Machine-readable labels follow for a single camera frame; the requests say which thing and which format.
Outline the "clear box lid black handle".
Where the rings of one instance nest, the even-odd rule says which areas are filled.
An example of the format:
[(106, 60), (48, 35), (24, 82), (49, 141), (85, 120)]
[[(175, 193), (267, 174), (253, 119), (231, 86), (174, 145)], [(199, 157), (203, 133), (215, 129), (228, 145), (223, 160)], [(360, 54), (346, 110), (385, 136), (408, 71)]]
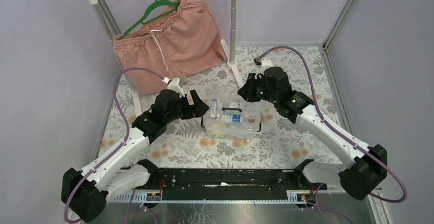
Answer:
[(214, 95), (208, 99), (209, 111), (204, 122), (259, 123), (261, 111), (256, 103), (249, 103), (240, 96)]

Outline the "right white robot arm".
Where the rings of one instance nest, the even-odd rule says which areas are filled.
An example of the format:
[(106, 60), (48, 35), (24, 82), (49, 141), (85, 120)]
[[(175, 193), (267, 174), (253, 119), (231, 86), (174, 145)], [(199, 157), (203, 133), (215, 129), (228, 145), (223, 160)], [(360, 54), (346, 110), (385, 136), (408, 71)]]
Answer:
[(247, 102), (270, 102), (282, 117), (310, 132), (340, 159), (339, 164), (304, 160), (294, 169), (293, 181), (298, 188), (324, 183), (342, 187), (354, 199), (363, 200), (386, 178), (387, 172), (380, 166), (387, 163), (385, 148), (360, 140), (352, 145), (342, 138), (351, 134), (334, 122), (328, 127), (327, 117), (316, 109), (309, 96), (292, 88), (281, 67), (248, 74), (237, 93)]

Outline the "blue white medicine bottle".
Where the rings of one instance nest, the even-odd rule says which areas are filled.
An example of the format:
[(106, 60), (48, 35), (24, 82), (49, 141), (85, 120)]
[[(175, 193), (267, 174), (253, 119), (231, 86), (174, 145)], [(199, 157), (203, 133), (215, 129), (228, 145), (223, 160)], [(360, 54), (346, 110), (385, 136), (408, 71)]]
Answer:
[(230, 115), (230, 119), (234, 123), (242, 122), (242, 116), (241, 115)]

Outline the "clear compartment organizer tray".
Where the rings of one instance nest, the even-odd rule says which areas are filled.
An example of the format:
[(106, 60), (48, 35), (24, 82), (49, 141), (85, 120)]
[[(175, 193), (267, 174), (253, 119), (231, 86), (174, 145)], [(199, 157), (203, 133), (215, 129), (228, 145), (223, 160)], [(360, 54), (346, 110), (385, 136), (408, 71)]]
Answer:
[(234, 123), (231, 121), (230, 115), (241, 115), (242, 122), (239, 123), (256, 123), (259, 121), (258, 111), (244, 101), (211, 99), (209, 111), (211, 120)]

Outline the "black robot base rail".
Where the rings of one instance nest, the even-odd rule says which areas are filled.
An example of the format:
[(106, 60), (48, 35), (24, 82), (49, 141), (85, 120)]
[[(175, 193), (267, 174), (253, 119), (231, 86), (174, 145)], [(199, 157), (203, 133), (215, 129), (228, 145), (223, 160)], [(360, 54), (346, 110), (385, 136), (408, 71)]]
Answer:
[(327, 186), (294, 170), (160, 168), (138, 189), (155, 190), (163, 200), (272, 201), (286, 200), (288, 191), (312, 193)]

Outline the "clear plastic kit box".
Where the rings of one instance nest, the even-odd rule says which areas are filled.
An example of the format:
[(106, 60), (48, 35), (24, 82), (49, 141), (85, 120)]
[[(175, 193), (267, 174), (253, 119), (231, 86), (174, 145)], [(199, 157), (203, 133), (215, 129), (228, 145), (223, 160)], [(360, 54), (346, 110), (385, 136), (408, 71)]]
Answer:
[(204, 122), (202, 116), (201, 126), (205, 129), (207, 136), (210, 138), (249, 141), (252, 140), (255, 134), (260, 132), (262, 129), (262, 112), (261, 121), (259, 123), (226, 123), (220, 121)]

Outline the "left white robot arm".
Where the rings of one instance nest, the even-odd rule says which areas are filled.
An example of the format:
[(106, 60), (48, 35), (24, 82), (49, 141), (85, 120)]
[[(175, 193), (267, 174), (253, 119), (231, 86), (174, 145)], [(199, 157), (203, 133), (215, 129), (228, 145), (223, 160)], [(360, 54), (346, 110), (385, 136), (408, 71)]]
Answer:
[(144, 186), (154, 188), (159, 181), (156, 172), (141, 163), (125, 172), (117, 171), (136, 152), (146, 148), (164, 134), (167, 125), (175, 120), (189, 120), (206, 114), (209, 106), (195, 90), (188, 96), (164, 89), (148, 110), (128, 125), (126, 134), (103, 156), (80, 170), (68, 169), (62, 177), (61, 201), (65, 204), (65, 223), (89, 222), (101, 214), (107, 203), (129, 189)]

